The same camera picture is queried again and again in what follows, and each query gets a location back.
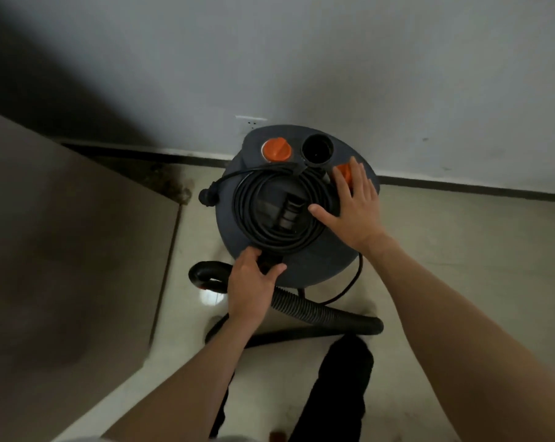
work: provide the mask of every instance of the wall outlet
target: wall outlet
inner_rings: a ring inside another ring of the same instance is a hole
[[[238,136],[245,136],[251,130],[268,126],[267,118],[254,118],[252,116],[235,116],[236,132]]]

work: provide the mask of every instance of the orange cap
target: orange cap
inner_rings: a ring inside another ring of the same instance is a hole
[[[343,178],[347,182],[347,186],[349,186],[349,188],[352,188],[353,187],[353,176],[351,175],[351,166],[349,166],[349,163],[339,164],[337,166],[337,169],[339,169],[340,172],[342,173]]]
[[[267,161],[280,163],[290,159],[291,146],[285,138],[272,138],[263,144],[261,152]]]

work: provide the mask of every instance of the black pants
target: black pants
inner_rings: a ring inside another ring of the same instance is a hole
[[[309,440],[359,441],[365,414],[363,393],[372,373],[373,356],[356,335],[334,342],[325,356],[310,397],[290,436],[290,442]],[[210,438],[218,436],[224,423],[226,391]]]

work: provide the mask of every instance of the beige floor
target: beige floor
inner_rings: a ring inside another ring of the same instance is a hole
[[[181,167],[197,193],[221,169]],[[411,255],[461,291],[555,371],[555,203],[383,186],[383,221]],[[214,210],[197,196],[183,210],[152,352],[143,369],[56,440],[102,433],[202,346],[209,317],[225,302],[206,306],[187,278],[200,260],[230,257]],[[309,289],[329,297],[353,276],[355,264]],[[368,338],[375,358],[365,395],[362,441],[457,440],[416,362],[390,297],[368,267],[336,306],[361,312],[376,305],[383,334]],[[268,327],[288,322],[273,312]],[[222,434],[266,441],[269,431],[291,431],[318,366],[335,338],[248,349],[230,388]]]

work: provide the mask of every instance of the vacuum cleaner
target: vacuum cleaner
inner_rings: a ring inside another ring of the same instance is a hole
[[[284,262],[273,292],[272,307],[306,323],[304,327],[255,334],[247,347],[313,338],[358,334],[376,335],[382,321],[328,307],[355,284],[363,257],[345,245],[308,211],[319,204],[339,215],[340,204],[332,169],[337,166],[351,186],[348,162],[363,163],[377,192],[380,184],[367,161],[343,141],[303,126],[266,126],[246,135],[243,146],[221,178],[199,194],[200,202],[215,207],[216,223],[224,245],[235,259],[247,247],[263,251],[257,264],[267,273]],[[358,269],[347,287],[318,303],[306,299],[305,290],[340,273],[355,259]],[[218,261],[196,263],[189,271],[198,288],[226,293],[232,265]],[[286,288],[295,289],[297,294]],[[206,343],[228,319],[226,314],[207,333]]]

